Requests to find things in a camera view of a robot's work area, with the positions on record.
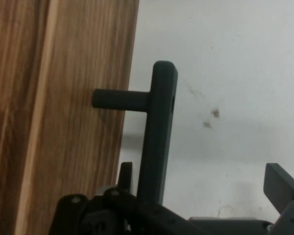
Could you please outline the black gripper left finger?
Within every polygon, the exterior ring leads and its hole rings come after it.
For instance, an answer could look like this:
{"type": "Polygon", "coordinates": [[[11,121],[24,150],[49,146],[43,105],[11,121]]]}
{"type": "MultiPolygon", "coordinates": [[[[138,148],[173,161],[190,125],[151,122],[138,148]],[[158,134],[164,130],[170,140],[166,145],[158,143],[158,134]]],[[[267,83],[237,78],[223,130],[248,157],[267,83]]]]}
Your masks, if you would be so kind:
{"type": "Polygon", "coordinates": [[[50,235],[202,235],[204,232],[167,208],[143,203],[131,194],[132,163],[121,164],[115,187],[88,199],[62,197],[50,235]]]}

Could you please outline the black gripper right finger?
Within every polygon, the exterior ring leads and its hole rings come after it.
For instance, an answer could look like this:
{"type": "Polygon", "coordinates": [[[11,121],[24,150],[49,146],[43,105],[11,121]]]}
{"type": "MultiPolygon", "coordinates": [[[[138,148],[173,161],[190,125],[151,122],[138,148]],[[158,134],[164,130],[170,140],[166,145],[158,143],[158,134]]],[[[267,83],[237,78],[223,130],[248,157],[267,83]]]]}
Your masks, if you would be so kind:
{"type": "Polygon", "coordinates": [[[264,194],[280,214],[270,235],[294,235],[294,178],[277,163],[267,163],[264,194]]]}

